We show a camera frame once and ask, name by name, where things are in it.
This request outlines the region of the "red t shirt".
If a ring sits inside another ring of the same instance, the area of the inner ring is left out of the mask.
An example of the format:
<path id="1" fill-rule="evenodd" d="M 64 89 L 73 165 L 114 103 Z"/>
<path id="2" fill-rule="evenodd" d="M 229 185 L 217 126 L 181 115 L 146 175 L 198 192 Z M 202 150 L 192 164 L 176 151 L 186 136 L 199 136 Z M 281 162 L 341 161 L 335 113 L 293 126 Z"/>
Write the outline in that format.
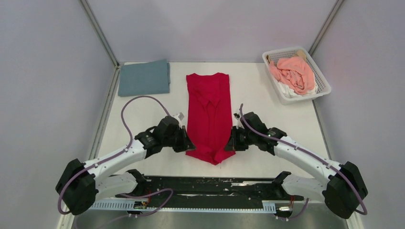
<path id="1" fill-rule="evenodd" d="M 196 149 L 186 152 L 213 165 L 235 155 L 225 150 L 233 126 L 230 79 L 225 73 L 186 76 L 189 94 L 187 134 Z"/>

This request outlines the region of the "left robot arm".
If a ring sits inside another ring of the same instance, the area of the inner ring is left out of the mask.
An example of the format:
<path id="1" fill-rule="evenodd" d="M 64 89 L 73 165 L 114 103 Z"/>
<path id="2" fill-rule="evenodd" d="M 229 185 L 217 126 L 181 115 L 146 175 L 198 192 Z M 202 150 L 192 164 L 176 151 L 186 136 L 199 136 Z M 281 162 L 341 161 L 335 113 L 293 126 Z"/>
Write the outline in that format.
<path id="1" fill-rule="evenodd" d="M 173 116 L 164 117 L 157 126 L 130 138 L 127 145 L 103 157 L 85 162 L 74 159 L 67 164 L 55 187 L 62 215 L 80 215 L 96 201 L 115 195 L 130 193 L 141 197 L 146 192 L 146 184 L 141 181 L 140 174 L 115 175 L 115 172 L 147 159 L 165 147 L 176 153 L 196 148 L 185 126 Z"/>

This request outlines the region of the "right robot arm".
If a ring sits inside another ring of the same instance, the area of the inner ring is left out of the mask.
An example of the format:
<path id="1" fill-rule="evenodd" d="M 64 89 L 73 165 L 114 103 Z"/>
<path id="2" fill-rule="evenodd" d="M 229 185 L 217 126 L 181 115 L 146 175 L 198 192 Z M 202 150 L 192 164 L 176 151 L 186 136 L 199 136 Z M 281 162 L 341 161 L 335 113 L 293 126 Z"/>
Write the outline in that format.
<path id="1" fill-rule="evenodd" d="M 364 203 L 368 190 L 358 167 L 347 161 L 345 164 L 321 157 L 306 149 L 286 132 L 267 128 L 253 112 L 235 113 L 238 124 L 232 127 L 227 151 L 246 151 L 256 146 L 263 152 L 282 158 L 311 175 L 300 177 L 291 172 L 281 172 L 272 182 L 273 194 L 278 199 L 301 196 L 321 201 L 342 219 L 356 212 L 367 215 Z"/>

